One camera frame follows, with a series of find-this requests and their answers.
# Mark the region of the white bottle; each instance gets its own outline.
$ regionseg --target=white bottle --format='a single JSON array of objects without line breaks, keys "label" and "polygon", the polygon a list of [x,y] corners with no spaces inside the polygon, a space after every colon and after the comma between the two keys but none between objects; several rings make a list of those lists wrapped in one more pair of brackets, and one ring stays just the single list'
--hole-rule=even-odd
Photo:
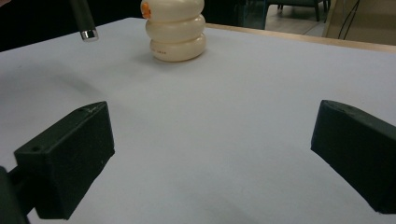
[{"label": "white bottle", "polygon": [[206,46],[203,34],[204,0],[143,0],[150,49],[157,59],[181,62],[199,56]]}]

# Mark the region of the table edge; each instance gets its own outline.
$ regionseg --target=table edge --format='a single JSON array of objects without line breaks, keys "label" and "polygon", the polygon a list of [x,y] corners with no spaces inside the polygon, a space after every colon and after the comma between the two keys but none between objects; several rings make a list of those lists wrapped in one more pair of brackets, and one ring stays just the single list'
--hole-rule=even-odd
[{"label": "table edge", "polygon": [[274,31],[257,30],[257,29],[251,29],[245,27],[214,24],[214,23],[207,23],[206,27],[213,29],[220,29],[220,30],[249,33],[254,35],[268,35],[268,36],[280,37],[285,39],[292,39],[292,40],[324,44],[324,45],[333,45],[333,46],[352,48],[352,49],[368,49],[374,51],[396,53],[396,46],[392,46],[392,45],[381,45],[381,44],[365,43],[365,42],[350,41],[350,40],[340,40],[340,39],[332,39],[327,37],[318,37],[311,35],[295,35],[295,34],[280,33]]}]

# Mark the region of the stacked white container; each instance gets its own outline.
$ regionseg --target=stacked white container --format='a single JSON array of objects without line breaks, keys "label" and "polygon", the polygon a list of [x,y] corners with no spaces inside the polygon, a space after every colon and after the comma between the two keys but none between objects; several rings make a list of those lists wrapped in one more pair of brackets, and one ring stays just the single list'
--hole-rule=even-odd
[{"label": "stacked white container", "polygon": [[157,59],[181,62],[199,56],[206,46],[203,34],[204,0],[143,0],[141,11],[150,49]]}]

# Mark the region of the orange label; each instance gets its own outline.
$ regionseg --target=orange label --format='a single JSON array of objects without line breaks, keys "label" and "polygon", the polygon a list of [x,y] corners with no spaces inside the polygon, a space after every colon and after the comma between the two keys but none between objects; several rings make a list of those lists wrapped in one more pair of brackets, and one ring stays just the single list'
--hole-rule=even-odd
[{"label": "orange label", "polygon": [[149,3],[143,3],[141,10],[142,10],[143,18],[145,19],[151,18],[151,10],[149,9]]}]

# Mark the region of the cable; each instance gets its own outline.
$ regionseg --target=cable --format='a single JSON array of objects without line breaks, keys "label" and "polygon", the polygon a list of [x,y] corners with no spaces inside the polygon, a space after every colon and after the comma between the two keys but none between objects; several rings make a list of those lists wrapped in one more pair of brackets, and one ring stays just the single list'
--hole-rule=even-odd
[{"label": "cable", "polygon": [[347,14],[347,16],[346,16],[346,18],[345,18],[345,20],[344,20],[344,23],[343,23],[343,25],[341,26],[340,33],[338,34],[338,39],[340,39],[341,33],[343,33],[344,27],[345,27],[345,25],[347,24],[347,21],[348,21],[348,18],[349,18],[349,16],[350,16],[350,14],[352,14],[352,12],[354,12],[354,13],[353,13],[353,17],[352,17],[352,19],[351,19],[351,21],[350,21],[350,23],[349,23],[349,25],[348,25],[348,27],[347,27],[346,34],[344,35],[344,38],[343,38],[343,39],[346,39],[347,32],[349,31],[349,27],[350,27],[350,25],[352,24],[353,19],[355,18],[355,14],[356,14],[356,11],[358,10],[358,6],[359,6],[359,2],[360,2],[360,1],[361,1],[361,0],[358,0],[358,1],[356,2],[356,4],[353,6],[353,8],[352,8],[352,9],[349,11],[349,13]]}]

